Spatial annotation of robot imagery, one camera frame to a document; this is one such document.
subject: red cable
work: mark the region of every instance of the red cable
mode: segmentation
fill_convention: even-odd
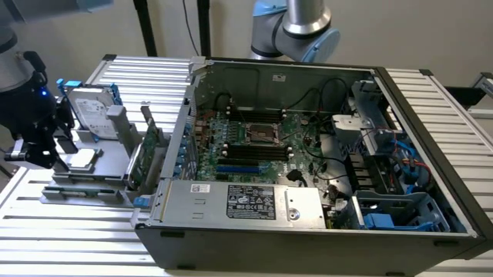
[[[431,170],[431,167],[425,163],[414,162],[414,164],[417,166],[421,166],[421,167],[424,167],[426,169],[426,171],[429,173],[429,180],[428,180],[426,184],[429,184],[432,182],[432,170]]]

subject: blue latch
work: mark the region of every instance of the blue latch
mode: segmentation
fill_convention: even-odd
[[[134,207],[135,208],[141,208],[141,209],[147,209],[149,208],[149,198],[145,197],[137,197],[134,199]]]

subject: power supply label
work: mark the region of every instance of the power supply label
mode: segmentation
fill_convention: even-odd
[[[274,188],[229,185],[226,216],[237,219],[276,220]]]

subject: motherboard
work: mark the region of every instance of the motherboard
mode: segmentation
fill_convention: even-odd
[[[203,111],[195,122],[197,180],[301,186],[288,175],[293,170],[313,173],[318,166],[306,149],[321,155],[310,120],[312,115],[298,113]]]

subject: circuit board chip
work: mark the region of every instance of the circuit board chip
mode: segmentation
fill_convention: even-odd
[[[277,124],[247,124],[246,141],[250,143],[280,143],[280,132]]]

